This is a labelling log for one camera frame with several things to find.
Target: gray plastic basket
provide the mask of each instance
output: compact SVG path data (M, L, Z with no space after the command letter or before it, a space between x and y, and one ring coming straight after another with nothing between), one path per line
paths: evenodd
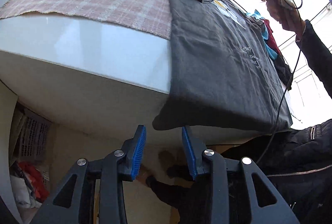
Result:
M42 162L51 122L28 109L24 113L27 120L20 133L19 161Z

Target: human hand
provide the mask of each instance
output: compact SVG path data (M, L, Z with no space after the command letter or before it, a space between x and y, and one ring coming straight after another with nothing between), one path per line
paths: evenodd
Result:
M297 35L298 39L301 39L305 22L299 16L298 11L295 9L295 5L286 0L262 0L266 2L266 7L271 17L278 21L283 29L293 31Z

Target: beige floor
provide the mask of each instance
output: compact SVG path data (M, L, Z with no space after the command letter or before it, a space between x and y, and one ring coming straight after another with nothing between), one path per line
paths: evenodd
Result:
M122 145L115 139L96 138L59 125L52 126L49 141L53 145L53 149L49 150L51 189L79 158L101 159ZM160 150L162 148L146 146L142 163L155 171L158 180L172 184L159 165ZM149 188L134 181L123 182L123 189L128 224L169 223L171 207L158 200Z

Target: metal screw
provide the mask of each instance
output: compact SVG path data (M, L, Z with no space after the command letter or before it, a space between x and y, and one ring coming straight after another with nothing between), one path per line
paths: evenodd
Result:
M116 151L114 152L114 155L115 155L116 157L121 157L121 156L123 156L123 154L124 154L124 152L123 152L122 150L116 150Z
M250 158L243 158L242 162L246 165L249 165L249 164L251 164L251 159Z
M208 156L211 156L211 155L214 155L215 152L214 152L213 150L211 150L211 149L206 149L206 150L204 151L204 154L206 154L206 155L208 155Z
M78 166L83 166L83 165L85 165L86 164L86 159L79 159L78 161L77 161L77 165Z

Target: triangular cutout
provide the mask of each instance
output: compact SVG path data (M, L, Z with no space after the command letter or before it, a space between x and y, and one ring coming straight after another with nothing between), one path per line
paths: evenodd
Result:
M258 174L251 175L259 207L277 203L276 197L271 193Z
M73 174L53 200L53 205L69 208L73 198L77 175Z

